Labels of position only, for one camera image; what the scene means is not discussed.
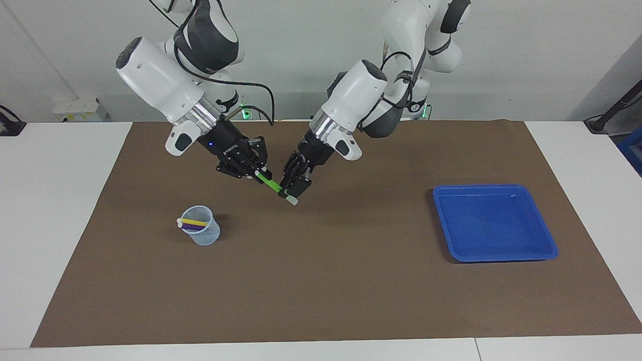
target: brown mat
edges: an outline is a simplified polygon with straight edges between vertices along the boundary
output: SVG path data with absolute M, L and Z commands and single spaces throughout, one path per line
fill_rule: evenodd
M 280 167 L 306 123 L 240 124 Z M 215 171 L 201 146 L 168 155 L 169 124 L 133 125 L 33 347 L 642 333 L 523 123 L 406 122 L 334 155 L 297 207 Z M 461 264 L 431 189 L 519 183 L 559 247 L 551 261 Z M 175 225 L 194 204 L 223 233 Z

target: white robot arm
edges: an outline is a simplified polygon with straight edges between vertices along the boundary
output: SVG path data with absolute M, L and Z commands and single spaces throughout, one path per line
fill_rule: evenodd
M 202 80 L 228 82 L 224 70 L 243 60 L 234 28 L 219 0 L 176 0 L 161 5 L 189 15 L 174 36 L 161 44 L 145 37 L 134 39 L 120 54 L 116 69 L 147 104 L 161 111 L 174 125 L 166 142 L 172 155 L 182 155 L 199 142 L 217 156 L 217 170 L 259 183 L 271 180 L 263 137 L 249 139 L 224 114 L 238 102 L 230 84 L 216 84 L 218 99 L 205 97 Z
M 387 137 L 404 109 L 414 114 L 421 111 L 430 88 L 428 70 L 450 73 L 461 60 L 462 52 L 451 34 L 468 18 L 470 5 L 470 0 L 392 1 L 383 17 L 384 40 L 391 52 L 384 64 L 394 57 L 400 73 L 388 82 L 384 64 L 377 68 L 362 60 L 339 74 L 298 152 L 284 167 L 280 196 L 301 195 L 312 183 L 313 169 L 335 151 L 347 160 L 358 159 L 361 150 L 352 136 L 357 127 L 370 137 Z M 355 94 L 364 95 L 355 101 Z
M 384 40 L 401 72 L 384 101 L 361 124 L 370 137 L 387 137 L 404 109 L 419 113 L 428 97 L 429 70 L 450 73 L 462 52 L 451 34 L 467 20 L 470 0 L 395 0 L 384 16 Z

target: purple marker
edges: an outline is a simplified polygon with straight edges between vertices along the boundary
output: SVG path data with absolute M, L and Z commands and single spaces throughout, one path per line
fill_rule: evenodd
M 205 229 L 205 227 L 201 225 L 193 225 L 193 224 L 187 224 L 187 223 L 179 223 L 178 228 L 183 228 L 188 231 L 202 231 Z

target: table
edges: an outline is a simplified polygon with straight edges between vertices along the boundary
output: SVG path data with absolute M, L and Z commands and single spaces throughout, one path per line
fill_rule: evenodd
M 0 359 L 640 360 L 642 335 L 27 349 L 131 123 L 30 124 L 0 139 Z M 528 122 L 638 318 L 642 179 L 581 123 Z

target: blue plastic tray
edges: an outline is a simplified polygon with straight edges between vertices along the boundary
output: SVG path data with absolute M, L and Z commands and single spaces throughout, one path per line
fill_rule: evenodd
M 523 186 L 439 186 L 433 196 L 448 249 L 458 261 L 535 261 L 557 257 L 557 246 Z

